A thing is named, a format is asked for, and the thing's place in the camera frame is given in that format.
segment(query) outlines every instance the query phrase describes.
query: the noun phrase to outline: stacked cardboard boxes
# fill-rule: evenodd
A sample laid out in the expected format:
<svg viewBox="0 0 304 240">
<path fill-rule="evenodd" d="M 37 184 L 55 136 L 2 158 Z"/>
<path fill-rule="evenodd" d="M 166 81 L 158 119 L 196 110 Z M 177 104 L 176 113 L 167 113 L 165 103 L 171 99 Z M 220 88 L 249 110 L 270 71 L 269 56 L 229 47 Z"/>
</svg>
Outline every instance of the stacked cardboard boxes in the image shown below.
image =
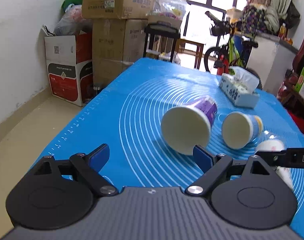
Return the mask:
<svg viewBox="0 0 304 240">
<path fill-rule="evenodd" d="M 155 0 L 83 0 L 93 20 L 93 82 L 104 87 L 143 56 L 146 14 Z"/>
</svg>

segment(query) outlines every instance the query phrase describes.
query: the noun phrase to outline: bottle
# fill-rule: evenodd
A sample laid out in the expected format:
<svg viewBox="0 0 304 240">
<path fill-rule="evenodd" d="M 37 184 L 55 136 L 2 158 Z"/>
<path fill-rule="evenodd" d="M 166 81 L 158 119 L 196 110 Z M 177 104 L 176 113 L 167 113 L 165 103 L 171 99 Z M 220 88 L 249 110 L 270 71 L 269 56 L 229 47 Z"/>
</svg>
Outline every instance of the bottle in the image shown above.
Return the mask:
<svg viewBox="0 0 304 240">
<path fill-rule="evenodd" d="M 282 25 L 281 28 L 279 29 L 279 37 L 280 37 L 282 40 L 284 40 L 285 34 L 286 34 L 286 27 L 285 27 L 285 23 L 283 23 L 283 25 Z"/>
<path fill-rule="evenodd" d="M 286 41 L 290 45 L 293 45 L 293 40 L 291 38 L 285 38 L 284 41 Z"/>
</svg>

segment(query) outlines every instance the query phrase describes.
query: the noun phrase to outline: tissue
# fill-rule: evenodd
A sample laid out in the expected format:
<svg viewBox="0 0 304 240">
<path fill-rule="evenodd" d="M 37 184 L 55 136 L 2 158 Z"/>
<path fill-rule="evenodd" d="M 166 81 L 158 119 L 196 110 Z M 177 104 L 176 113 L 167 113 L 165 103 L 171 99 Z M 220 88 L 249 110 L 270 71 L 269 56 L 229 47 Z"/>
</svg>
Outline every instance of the tissue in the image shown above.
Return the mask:
<svg viewBox="0 0 304 240">
<path fill-rule="evenodd" d="M 235 81 L 234 76 L 226 73 L 222 74 L 219 87 L 229 100 L 238 107 L 254 108 L 260 99 L 258 93 L 250 93 L 243 84 Z"/>
<path fill-rule="evenodd" d="M 249 93 L 252 93 L 260 82 L 256 76 L 241 67 L 229 67 L 229 72 L 230 74 L 234 74 L 234 80 L 244 85 Z"/>
</svg>

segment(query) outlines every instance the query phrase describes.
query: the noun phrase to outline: red and white box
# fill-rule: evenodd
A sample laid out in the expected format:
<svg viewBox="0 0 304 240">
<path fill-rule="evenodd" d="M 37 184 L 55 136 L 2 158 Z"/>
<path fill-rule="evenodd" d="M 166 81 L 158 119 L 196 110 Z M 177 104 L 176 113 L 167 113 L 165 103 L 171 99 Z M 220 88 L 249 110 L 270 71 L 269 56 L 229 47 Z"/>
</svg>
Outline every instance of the red and white box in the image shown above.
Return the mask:
<svg viewBox="0 0 304 240">
<path fill-rule="evenodd" d="M 92 33 L 44 40 L 52 94 L 82 106 L 93 96 Z"/>
</svg>

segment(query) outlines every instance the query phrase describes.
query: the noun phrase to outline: purple paper cup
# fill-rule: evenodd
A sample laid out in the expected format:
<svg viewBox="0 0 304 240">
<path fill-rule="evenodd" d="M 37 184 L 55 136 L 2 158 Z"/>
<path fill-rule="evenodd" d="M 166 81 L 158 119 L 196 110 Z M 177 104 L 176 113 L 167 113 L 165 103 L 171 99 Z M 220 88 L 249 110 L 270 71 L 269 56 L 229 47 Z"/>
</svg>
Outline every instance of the purple paper cup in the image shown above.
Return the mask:
<svg viewBox="0 0 304 240">
<path fill-rule="evenodd" d="M 162 118 L 163 138 L 178 153 L 193 155 L 195 145 L 207 146 L 216 113 L 217 104 L 209 96 L 175 106 Z"/>
</svg>

